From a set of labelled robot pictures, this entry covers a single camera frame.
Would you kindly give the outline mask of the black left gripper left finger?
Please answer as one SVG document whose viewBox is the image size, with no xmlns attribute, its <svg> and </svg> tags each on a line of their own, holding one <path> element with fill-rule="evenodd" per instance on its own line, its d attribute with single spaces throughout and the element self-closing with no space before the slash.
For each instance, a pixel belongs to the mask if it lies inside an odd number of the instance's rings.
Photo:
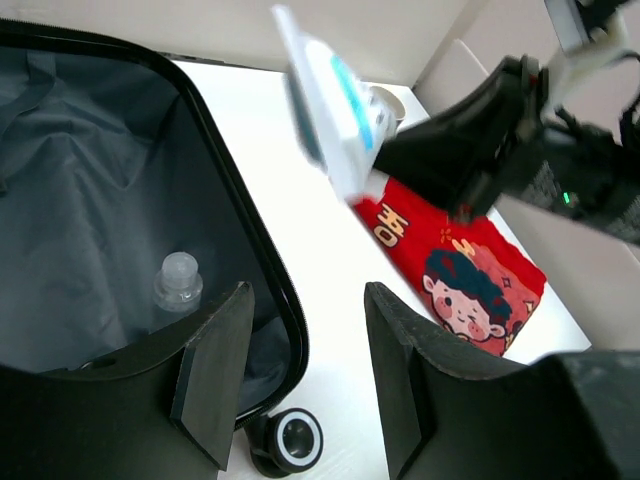
<svg viewBox="0 0 640 480">
<path fill-rule="evenodd" d="M 228 462 L 253 315 L 242 282 L 82 368 L 3 368 L 2 477 L 215 478 Z"/>
</svg>

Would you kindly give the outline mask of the clear plastic bottle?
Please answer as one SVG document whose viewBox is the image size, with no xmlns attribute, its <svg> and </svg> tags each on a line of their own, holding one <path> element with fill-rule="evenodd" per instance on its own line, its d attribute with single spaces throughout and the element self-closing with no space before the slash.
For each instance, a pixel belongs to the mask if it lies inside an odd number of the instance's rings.
<svg viewBox="0 0 640 480">
<path fill-rule="evenodd" d="M 187 252 L 174 252 L 163 260 L 152 292 L 150 332 L 165 328 L 199 309 L 203 280 L 199 264 Z"/>
</svg>

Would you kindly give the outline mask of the red cartoon print cloth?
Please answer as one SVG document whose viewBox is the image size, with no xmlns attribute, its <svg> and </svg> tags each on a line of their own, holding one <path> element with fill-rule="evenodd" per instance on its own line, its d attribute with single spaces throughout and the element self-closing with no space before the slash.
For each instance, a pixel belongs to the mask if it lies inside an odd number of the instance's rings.
<svg viewBox="0 0 640 480">
<path fill-rule="evenodd" d="M 502 356 L 538 307 L 545 274 L 487 217 L 461 224 L 394 179 L 353 209 L 447 331 Z"/>
</svg>

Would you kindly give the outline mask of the pink hard-shell suitcase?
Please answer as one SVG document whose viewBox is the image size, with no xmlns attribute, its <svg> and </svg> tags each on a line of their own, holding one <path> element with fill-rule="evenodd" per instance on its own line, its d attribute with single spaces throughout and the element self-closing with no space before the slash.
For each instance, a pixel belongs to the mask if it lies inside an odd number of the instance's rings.
<svg viewBox="0 0 640 480">
<path fill-rule="evenodd" d="M 304 314 L 194 83 L 126 41 L 3 20 L 1 371 L 75 370 L 153 334 L 174 252 L 199 264 L 198 310 L 242 282 L 254 292 L 233 435 L 264 476 L 311 469 L 318 420 L 278 410 L 307 368 Z"/>
</svg>

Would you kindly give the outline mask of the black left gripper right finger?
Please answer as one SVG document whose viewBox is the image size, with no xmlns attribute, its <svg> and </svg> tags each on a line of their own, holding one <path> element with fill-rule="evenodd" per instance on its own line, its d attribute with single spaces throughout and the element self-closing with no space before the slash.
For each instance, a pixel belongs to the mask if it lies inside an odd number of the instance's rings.
<svg viewBox="0 0 640 480">
<path fill-rule="evenodd" d="M 393 479 L 635 479 L 639 355 L 493 356 L 370 282 L 364 304 Z"/>
</svg>

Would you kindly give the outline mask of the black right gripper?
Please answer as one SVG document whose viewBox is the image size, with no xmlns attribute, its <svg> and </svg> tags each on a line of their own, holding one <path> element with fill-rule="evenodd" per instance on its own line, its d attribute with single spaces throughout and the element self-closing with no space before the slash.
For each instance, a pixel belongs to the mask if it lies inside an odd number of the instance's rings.
<svg viewBox="0 0 640 480">
<path fill-rule="evenodd" d="M 525 112 L 527 61 L 503 58 L 463 100 L 386 141 L 374 168 L 457 220 L 485 214 L 497 197 L 496 153 Z M 621 111 L 618 138 L 562 104 L 552 112 L 508 155 L 500 193 L 637 245 L 639 96 Z"/>
</svg>

